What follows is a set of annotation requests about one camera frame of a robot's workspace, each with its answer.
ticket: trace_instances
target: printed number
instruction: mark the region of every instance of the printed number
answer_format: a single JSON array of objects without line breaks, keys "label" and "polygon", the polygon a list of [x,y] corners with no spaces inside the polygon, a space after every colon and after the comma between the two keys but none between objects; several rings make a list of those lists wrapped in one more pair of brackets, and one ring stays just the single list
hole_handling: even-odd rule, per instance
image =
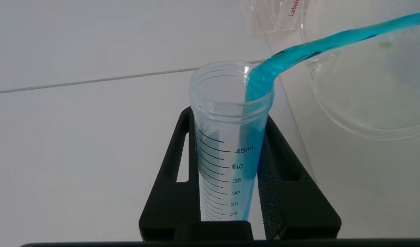
[{"label": "printed number", "polygon": [[238,165],[236,165],[236,164],[234,164],[233,165],[233,169],[242,169],[243,168],[243,164],[238,164]]},{"label": "printed number", "polygon": [[251,147],[238,149],[238,150],[236,150],[235,153],[246,153],[246,152],[251,151],[253,149],[254,149],[254,145],[251,145]]}]

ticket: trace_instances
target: blue liquid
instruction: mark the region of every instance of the blue liquid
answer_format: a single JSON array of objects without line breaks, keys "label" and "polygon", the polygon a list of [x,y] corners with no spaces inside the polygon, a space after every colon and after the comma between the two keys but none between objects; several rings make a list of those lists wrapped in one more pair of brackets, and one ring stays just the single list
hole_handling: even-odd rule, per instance
[{"label": "blue liquid", "polygon": [[282,50],[249,73],[246,84],[246,101],[256,100],[265,96],[274,87],[274,80],[280,73],[285,72],[285,70],[301,61],[328,50],[417,25],[420,25],[420,13],[403,16],[372,26],[343,31],[323,39]]}]

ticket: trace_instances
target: white tile wall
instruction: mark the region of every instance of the white tile wall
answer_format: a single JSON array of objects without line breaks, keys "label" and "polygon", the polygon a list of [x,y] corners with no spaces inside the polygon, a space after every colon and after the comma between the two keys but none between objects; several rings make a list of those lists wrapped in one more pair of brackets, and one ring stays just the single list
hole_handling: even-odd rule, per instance
[{"label": "white tile wall", "polygon": [[0,0],[0,91],[269,55],[236,0]]}]

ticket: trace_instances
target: blue liquid stream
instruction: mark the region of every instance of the blue liquid stream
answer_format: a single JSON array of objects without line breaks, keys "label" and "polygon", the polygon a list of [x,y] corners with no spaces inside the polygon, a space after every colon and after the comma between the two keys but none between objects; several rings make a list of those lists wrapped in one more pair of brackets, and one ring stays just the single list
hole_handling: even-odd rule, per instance
[{"label": "blue liquid stream", "polygon": [[249,73],[246,85],[246,101],[256,100],[265,96],[274,87],[274,80],[280,73],[285,72],[301,61],[328,50],[417,25],[420,25],[420,13],[363,28],[343,31],[323,39],[282,50],[255,67]]},{"label": "blue liquid stream", "polygon": [[[287,48],[271,56],[249,73],[246,84],[245,100],[246,102],[249,102],[265,96],[273,89],[275,78],[280,73],[293,67],[299,62],[312,58],[328,50],[416,25],[420,25],[420,13],[403,16],[398,19],[393,19],[364,28],[343,31],[323,39]],[[247,183],[244,186],[246,187],[246,190],[249,189],[249,193],[244,195],[241,199],[243,201],[247,200],[248,202],[246,205],[246,211],[241,216],[243,220],[248,220],[252,191],[264,133],[265,129],[254,128],[252,126],[241,127],[241,136],[238,148],[247,147],[251,144],[254,144],[255,148],[253,152],[248,152],[238,156],[236,160],[237,164],[246,165],[246,169],[242,171],[242,176],[247,178],[245,181]]]}]

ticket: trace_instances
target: black foam padding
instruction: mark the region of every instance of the black foam padding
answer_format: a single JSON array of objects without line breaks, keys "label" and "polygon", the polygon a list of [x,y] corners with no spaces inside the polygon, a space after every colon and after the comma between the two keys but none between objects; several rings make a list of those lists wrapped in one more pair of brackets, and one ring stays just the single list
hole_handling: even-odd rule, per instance
[{"label": "black foam padding", "polygon": [[266,239],[336,238],[341,220],[268,118],[257,171]]}]

